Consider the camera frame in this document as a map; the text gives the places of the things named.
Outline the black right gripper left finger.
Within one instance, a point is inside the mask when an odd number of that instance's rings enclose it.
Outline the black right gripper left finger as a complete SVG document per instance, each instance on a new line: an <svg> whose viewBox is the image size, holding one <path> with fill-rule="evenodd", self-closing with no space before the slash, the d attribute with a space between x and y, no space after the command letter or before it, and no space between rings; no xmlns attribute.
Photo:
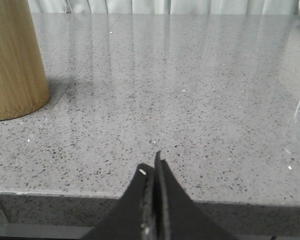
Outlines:
<svg viewBox="0 0 300 240"><path fill-rule="evenodd" d="M141 163L112 211L83 240L154 240L154 169Z"/></svg>

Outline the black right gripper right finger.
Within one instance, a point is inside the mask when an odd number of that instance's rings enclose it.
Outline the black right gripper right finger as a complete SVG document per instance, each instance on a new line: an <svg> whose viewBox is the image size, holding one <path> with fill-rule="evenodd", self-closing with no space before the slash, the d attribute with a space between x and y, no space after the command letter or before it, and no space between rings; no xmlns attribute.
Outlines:
<svg viewBox="0 0 300 240"><path fill-rule="evenodd" d="M187 195L166 160L154 160L154 209L159 240L235 240Z"/></svg>

